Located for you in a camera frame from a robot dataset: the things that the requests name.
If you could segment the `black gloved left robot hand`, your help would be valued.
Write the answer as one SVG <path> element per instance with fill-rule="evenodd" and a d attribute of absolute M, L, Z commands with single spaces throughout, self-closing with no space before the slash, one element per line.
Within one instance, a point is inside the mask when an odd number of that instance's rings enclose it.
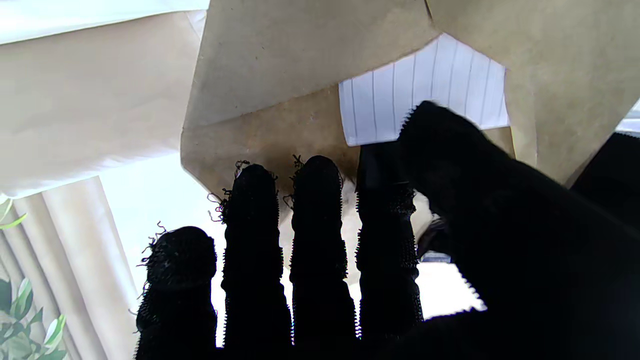
<path fill-rule="evenodd" d="M 571 190 L 623 223 L 640 227 L 640 138 L 615 132 L 590 160 Z"/>

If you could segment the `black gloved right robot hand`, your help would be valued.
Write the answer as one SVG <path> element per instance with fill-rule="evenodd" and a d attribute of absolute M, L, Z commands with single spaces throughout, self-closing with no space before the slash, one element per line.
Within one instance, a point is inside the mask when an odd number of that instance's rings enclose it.
<path fill-rule="evenodd" d="M 237 163 L 226 226 L 224 345 L 215 344 L 214 239 L 158 235 L 144 259 L 137 360 L 637 360 L 639 231 L 511 158 L 471 121 L 423 101 L 398 141 L 360 151 L 359 319 L 346 285 L 343 181 L 316 155 L 291 194 L 292 308 L 281 279 L 275 176 Z M 410 222 L 414 196 L 445 221 L 450 255 L 486 306 L 428 320 Z"/>

